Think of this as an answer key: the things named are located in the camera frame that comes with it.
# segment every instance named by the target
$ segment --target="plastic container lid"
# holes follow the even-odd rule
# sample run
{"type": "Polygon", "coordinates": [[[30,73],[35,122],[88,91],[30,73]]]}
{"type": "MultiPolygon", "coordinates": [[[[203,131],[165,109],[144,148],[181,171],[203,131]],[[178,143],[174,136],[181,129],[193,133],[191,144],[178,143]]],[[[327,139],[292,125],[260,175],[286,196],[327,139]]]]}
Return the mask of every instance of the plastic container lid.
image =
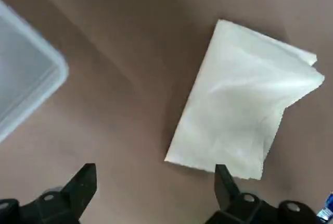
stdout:
{"type": "Polygon", "coordinates": [[[64,57],[0,0],[0,142],[67,76],[64,57]]]}

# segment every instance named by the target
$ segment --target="black bracket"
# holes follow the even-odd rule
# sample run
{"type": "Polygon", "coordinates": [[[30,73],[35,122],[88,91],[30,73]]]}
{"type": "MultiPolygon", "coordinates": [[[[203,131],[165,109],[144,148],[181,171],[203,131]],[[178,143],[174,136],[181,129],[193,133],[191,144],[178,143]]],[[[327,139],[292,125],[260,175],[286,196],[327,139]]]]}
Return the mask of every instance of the black bracket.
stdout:
{"type": "Polygon", "coordinates": [[[217,165],[215,168],[214,189],[221,210],[206,224],[322,223],[303,203],[283,201],[275,208],[254,194],[241,193],[225,165],[217,165]]]}
{"type": "Polygon", "coordinates": [[[60,192],[49,191],[24,206],[16,199],[0,200],[0,223],[78,224],[96,190],[96,165],[85,164],[60,192]]]}

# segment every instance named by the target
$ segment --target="clear plastic container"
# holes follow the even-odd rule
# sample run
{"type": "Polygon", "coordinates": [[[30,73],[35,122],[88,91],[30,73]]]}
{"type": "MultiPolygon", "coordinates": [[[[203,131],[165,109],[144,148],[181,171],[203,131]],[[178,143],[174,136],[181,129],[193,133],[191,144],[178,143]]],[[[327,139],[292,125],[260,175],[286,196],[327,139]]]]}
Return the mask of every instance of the clear plastic container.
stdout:
{"type": "Polygon", "coordinates": [[[0,0],[0,142],[67,76],[64,57],[0,0]]]}

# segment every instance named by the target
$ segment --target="brown surface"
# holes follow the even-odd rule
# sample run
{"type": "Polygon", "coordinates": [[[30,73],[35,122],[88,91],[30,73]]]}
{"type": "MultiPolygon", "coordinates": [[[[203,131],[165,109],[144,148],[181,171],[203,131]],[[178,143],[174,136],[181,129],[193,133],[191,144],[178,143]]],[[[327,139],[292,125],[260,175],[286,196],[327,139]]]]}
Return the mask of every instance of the brown surface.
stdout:
{"type": "Polygon", "coordinates": [[[64,53],[70,77],[1,144],[0,197],[27,202],[96,162],[83,223],[203,223],[213,175],[163,158],[218,18],[316,52],[326,75],[286,111],[262,180],[241,187],[315,210],[333,189],[330,0],[4,1],[64,53]]]}

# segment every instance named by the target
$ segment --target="screw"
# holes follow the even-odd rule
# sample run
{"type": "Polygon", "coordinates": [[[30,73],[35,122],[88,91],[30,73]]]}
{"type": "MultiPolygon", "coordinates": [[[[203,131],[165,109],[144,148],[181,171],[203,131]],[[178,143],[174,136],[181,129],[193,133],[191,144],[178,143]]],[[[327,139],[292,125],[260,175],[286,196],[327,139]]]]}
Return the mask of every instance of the screw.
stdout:
{"type": "Polygon", "coordinates": [[[289,208],[289,210],[294,212],[299,212],[301,210],[300,207],[294,202],[289,202],[287,204],[287,207],[289,208]]]}
{"type": "Polygon", "coordinates": [[[247,201],[247,202],[254,202],[254,198],[250,194],[244,195],[244,200],[247,201]]]}
{"type": "Polygon", "coordinates": [[[9,206],[9,203],[7,203],[7,202],[1,203],[0,204],[0,209],[5,209],[8,206],[9,206]]]}
{"type": "Polygon", "coordinates": [[[49,195],[47,195],[47,196],[44,197],[44,200],[46,200],[46,201],[50,201],[50,200],[52,200],[53,198],[54,198],[53,195],[49,194],[49,195]]]}

